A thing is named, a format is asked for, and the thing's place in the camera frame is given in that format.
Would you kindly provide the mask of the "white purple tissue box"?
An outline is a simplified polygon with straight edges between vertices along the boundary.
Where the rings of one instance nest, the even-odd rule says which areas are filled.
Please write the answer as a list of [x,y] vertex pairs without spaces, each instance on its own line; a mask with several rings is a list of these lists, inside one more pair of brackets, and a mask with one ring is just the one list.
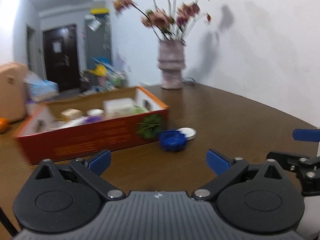
[[39,106],[40,106],[39,102],[35,102],[33,100],[28,100],[25,103],[25,109],[26,109],[27,116],[32,116],[36,112],[36,110],[38,109]]

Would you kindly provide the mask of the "dark entrance door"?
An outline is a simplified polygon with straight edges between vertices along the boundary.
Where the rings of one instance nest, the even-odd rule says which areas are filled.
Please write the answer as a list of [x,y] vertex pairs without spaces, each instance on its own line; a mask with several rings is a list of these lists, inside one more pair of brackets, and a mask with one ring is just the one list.
[[79,88],[76,25],[49,29],[42,34],[47,80],[57,83],[60,92]]

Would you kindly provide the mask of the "purple ridged lid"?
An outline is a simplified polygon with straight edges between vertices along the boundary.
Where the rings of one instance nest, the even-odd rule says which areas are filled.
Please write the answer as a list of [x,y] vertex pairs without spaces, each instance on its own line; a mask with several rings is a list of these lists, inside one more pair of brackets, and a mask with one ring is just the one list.
[[84,124],[91,124],[100,121],[103,121],[103,118],[100,116],[87,116],[84,120]]

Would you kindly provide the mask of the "pink ribbed suitcase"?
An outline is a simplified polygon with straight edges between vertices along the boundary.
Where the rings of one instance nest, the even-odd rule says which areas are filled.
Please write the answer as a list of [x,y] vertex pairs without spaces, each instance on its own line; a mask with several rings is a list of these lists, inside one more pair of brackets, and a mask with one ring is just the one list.
[[16,62],[1,65],[1,118],[5,118],[9,122],[22,120],[26,116],[25,102],[27,96],[24,78],[27,71],[27,66]]

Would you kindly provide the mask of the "white jar lid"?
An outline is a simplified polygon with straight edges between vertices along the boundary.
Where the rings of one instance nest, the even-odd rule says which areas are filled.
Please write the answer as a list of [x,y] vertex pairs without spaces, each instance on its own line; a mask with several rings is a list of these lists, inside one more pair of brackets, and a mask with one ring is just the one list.
[[94,108],[90,109],[87,111],[87,116],[92,116],[92,117],[103,117],[104,116],[104,110]]

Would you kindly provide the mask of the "dried pink roses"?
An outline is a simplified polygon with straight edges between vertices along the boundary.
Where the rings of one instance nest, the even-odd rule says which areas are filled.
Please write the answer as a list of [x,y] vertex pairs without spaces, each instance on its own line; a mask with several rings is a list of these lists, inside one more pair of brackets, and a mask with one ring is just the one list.
[[130,8],[138,10],[142,14],[141,23],[152,29],[160,41],[180,41],[185,44],[185,38],[198,20],[205,18],[208,24],[212,21],[210,14],[201,12],[199,0],[180,6],[177,6],[177,0],[167,0],[168,10],[158,6],[156,0],[152,1],[153,8],[146,11],[139,9],[133,0],[114,0],[112,4],[117,15]]

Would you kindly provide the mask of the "red cardboard box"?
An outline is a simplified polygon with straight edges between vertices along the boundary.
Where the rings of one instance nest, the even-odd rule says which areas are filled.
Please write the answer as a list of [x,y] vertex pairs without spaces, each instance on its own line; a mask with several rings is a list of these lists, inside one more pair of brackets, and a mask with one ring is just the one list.
[[[74,127],[57,126],[65,110],[86,113],[102,109],[105,101],[123,98],[132,99],[146,112],[106,117]],[[103,149],[116,151],[157,141],[159,133],[167,128],[168,115],[169,107],[159,98],[143,87],[132,87],[42,103],[13,137],[30,164],[38,164],[42,159],[62,161]]]

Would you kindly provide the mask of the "blue ridged lid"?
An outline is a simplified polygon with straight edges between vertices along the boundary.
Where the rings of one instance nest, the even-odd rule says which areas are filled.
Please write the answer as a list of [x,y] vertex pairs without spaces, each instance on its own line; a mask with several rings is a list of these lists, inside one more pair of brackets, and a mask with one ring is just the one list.
[[164,131],[159,135],[159,143],[165,151],[180,152],[185,149],[187,140],[183,133],[172,129]]

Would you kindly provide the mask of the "pink textured vase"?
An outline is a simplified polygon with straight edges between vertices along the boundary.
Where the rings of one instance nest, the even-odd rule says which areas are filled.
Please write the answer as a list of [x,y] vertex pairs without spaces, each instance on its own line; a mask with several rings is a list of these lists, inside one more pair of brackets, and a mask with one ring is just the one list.
[[184,45],[179,40],[159,41],[158,69],[162,72],[161,87],[167,90],[182,88],[185,69]]

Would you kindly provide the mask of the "orange fruit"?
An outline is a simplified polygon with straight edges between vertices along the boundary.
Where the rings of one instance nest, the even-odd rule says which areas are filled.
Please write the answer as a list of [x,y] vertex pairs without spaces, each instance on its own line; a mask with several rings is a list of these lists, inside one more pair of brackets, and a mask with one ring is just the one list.
[[0,134],[6,133],[10,128],[10,122],[6,118],[0,118]]

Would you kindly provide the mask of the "blue tissue pack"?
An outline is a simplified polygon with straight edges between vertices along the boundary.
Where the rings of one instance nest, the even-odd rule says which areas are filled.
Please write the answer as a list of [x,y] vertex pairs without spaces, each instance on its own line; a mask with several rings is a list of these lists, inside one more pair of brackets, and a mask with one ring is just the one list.
[[28,70],[23,82],[27,99],[33,102],[43,102],[59,95],[57,83],[43,80],[35,72]]

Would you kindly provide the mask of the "green spray bottle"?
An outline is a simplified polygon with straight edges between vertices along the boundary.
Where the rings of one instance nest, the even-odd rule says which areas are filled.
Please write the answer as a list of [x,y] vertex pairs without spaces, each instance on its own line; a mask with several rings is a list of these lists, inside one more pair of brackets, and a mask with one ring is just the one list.
[[149,110],[146,109],[146,108],[144,108],[144,107],[134,105],[134,106],[133,106],[133,113],[134,113],[134,114],[149,113]]

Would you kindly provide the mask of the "translucent plastic box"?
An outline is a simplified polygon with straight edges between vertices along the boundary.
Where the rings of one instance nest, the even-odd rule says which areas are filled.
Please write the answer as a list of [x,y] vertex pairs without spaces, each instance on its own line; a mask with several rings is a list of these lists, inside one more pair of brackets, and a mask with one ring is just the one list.
[[135,111],[135,102],[132,98],[105,100],[103,102],[106,119],[121,118],[131,115]]

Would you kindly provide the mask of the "cream plug adapter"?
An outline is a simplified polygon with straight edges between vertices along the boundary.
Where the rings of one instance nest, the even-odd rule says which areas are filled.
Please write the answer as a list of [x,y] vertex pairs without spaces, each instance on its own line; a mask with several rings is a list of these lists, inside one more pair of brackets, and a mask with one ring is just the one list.
[[60,120],[63,122],[69,122],[74,119],[80,118],[83,116],[82,111],[78,109],[69,108],[60,113]]

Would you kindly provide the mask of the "white tube bottle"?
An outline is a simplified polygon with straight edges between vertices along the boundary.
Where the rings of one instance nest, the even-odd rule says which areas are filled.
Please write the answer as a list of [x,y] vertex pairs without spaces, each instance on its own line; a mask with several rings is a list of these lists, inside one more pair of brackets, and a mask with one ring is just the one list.
[[70,127],[76,127],[76,126],[80,126],[83,125],[85,122],[85,119],[74,119],[71,120],[69,122],[62,122],[62,121],[58,121],[55,124],[53,124],[53,127],[50,128],[51,130],[57,130],[57,129],[65,129],[65,128],[70,128]]

